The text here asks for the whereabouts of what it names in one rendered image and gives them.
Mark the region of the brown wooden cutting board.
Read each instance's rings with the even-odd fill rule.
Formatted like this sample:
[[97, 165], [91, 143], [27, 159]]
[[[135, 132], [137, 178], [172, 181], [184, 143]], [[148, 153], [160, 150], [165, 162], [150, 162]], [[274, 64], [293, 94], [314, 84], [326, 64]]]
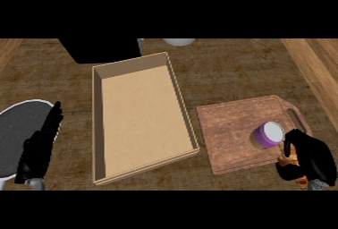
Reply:
[[277, 147], [259, 150], [250, 143], [253, 129], [268, 121], [295, 129], [287, 110], [306, 135], [312, 135], [297, 108], [277, 95], [247, 98], [196, 108], [212, 174], [224, 174], [277, 162]]

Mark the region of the dark speckled round plate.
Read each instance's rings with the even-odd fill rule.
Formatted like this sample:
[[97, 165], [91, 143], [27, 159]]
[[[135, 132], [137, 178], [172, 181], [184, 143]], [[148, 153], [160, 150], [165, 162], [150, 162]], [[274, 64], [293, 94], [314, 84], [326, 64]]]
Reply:
[[42, 100], [27, 100], [0, 113], [0, 190], [5, 180], [16, 178], [23, 141], [41, 129], [52, 105]]

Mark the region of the open cardboard box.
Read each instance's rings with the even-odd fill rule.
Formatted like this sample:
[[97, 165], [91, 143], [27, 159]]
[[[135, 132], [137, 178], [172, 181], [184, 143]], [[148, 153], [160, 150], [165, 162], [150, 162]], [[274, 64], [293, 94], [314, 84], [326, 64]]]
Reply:
[[162, 52], [92, 68], [92, 183], [196, 155], [181, 91]]

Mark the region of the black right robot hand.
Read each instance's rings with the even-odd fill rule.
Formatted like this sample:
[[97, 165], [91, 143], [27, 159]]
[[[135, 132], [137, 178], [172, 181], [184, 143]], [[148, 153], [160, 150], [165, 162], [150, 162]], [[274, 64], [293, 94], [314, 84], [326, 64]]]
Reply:
[[297, 165], [280, 166], [280, 164], [275, 164], [280, 178], [284, 181], [290, 181], [305, 176], [309, 181], [320, 180], [328, 186], [333, 186], [336, 165], [326, 143], [297, 129], [292, 129], [284, 134], [284, 156], [290, 155], [290, 146], [295, 147]]

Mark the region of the purple can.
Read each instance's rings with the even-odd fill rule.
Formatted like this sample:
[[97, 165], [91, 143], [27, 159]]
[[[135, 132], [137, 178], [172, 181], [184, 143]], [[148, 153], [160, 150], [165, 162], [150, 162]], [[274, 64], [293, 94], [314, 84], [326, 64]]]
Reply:
[[283, 140], [284, 131], [281, 126], [274, 122], [264, 122], [252, 130], [249, 140], [259, 150], [275, 147]]

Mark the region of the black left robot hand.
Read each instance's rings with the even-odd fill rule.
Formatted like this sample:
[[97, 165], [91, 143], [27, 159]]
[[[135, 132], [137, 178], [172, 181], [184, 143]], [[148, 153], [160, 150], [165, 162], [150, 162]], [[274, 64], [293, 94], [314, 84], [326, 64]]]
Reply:
[[14, 178], [16, 184], [24, 184], [24, 181], [30, 178], [44, 178], [61, 120], [60, 102], [55, 101], [44, 119], [41, 129], [23, 141], [23, 151], [19, 157]]

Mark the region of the golden brown croissant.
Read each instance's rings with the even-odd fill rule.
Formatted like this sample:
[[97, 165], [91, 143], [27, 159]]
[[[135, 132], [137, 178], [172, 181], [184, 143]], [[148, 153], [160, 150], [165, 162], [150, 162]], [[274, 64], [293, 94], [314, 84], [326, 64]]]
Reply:
[[[290, 146], [290, 155], [284, 156], [284, 154], [280, 153], [280, 156], [277, 157], [277, 162], [278, 162], [280, 166], [297, 165], [295, 147], [293, 146]], [[300, 178], [296, 178], [295, 179], [295, 183], [299, 186], [299, 189], [303, 191], [306, 189], [306, 177], [302, 176]]]

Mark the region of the black appliance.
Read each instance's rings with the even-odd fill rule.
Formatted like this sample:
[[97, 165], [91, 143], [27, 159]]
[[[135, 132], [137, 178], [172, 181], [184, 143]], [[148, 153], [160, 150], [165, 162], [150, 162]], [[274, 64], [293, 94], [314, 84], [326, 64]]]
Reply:
[[141, 56], [135, 38], [61, 38], [76, 64], [113, 63]]

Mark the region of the pale grey round object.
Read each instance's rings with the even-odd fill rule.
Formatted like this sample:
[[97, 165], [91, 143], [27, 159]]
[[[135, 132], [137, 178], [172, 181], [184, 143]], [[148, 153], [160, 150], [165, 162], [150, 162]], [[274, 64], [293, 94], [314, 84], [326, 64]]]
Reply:
[[165, 38], [165, 42], [175, 47], [184, 47], [193, 43], [193, 38]]

